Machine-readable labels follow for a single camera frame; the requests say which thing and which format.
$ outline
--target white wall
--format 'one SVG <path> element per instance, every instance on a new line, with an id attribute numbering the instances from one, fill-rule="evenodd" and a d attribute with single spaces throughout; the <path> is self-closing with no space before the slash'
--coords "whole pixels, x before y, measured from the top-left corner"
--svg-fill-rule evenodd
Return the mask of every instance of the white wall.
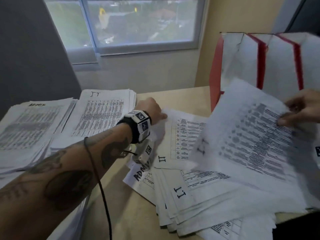
<path id="1" fill-rule="evenodd" d="M 101 57 L 100 71 L 76 72 L 82 89 L 137 93 L 194 87 L 200 49 Z"/>

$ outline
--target gray partition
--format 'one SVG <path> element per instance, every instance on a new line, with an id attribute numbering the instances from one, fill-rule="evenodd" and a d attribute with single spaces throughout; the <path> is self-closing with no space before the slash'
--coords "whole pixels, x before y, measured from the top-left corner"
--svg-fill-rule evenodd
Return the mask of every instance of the gray partition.
<path id="1" fill-rule="evenodd" d="M 0 0 L 0 118 L 25 101 L 79 98 L 81 88 L 43 0 Z"/>

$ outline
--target red stripe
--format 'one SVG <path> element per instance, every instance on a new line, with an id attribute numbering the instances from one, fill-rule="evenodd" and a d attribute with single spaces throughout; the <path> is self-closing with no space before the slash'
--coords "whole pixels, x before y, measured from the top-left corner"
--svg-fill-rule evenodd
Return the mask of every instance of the red stripe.
<path id="1" fill-rule="evenodd" d="M 223 54 L 223 37 L 220 35 L 216 49 L 214 52 L 214 57 L 212 61 L 209 86 L 210 86 L 210 102 L 211 111 L 216 107 L 220 94 L 221 94 L 221 69 L 222 69 L 222 54 Z"/>
<path id="2" fill-rule="evenodd" d="M 293 54 L 294 54 L 294 64 L 296 67 L 296 74 L 298 79 L 298 87 L 299 90 L 302 90 L 304 88 L 303 85 L 303 69 L 302 69 L 302 59 L 301 59 L 301 49 L 300 45 L 296 42 L 293 42 L 292 40 L 289 40 L 285 37 L 282 37 L 281 35 L 277 34 L 277 37 L 282 39 L 283 41 L 286 41 L 289 44 L 292 44 L 293 46 Z"/>
<path id="3" fill-rule="evenodd" d="M 262 40 L 258 39 L 257 37 L 251 35 L 250 33 L 247 34 L 251 39 L 258 43 L 258 67 L 257 67 L 257 88 L 263 89 L 264 83 L 264 75 L 266 72 L 266 52 L 267 52 L 267 45 Z"/>

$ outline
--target sheet of paper held in hand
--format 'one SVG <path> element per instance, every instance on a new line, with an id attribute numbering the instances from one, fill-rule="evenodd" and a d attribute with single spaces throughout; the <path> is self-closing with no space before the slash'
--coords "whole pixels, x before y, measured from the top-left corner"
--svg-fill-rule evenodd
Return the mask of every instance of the sheet of paper held in hand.
<path id="1" fill-rule="evenodd" d="M 320 207 L 320 171 L 312 158 L 315 133 L 279 127 L 288 108 L 278 99 L 234 79 L 220 99 L 189 158 L 261 190 Z"/>

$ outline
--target wooden table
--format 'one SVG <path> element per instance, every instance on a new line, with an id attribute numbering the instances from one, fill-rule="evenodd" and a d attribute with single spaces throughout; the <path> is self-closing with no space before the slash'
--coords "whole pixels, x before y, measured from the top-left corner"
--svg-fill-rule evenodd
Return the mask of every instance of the wooden table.
<path id="1" fill-rule="evenodd" d="M 163 92 L 138 94 L 137 100 L 153 97 L 161 108 L 176 109 L 186 113 L 209 117 L 209 87 L 187 88 Z M 122 180 L 129 169 L 128 158 L 118 159 L 101 180 L 111 217 L 113 239 L 116 240 L 171 240 L 177 234 L 168 233 L 159 227 L 156 208 L 153 204 L 134 192 Z M 297 214 L 277 214 L 277 222 L 294 218 Z M 81 240 L 108 239 L 109 230 L 101 193 L 98 187 L 92 191 L 88 203 Z M 191 235 L 184 239 L 202 239 Z"/>

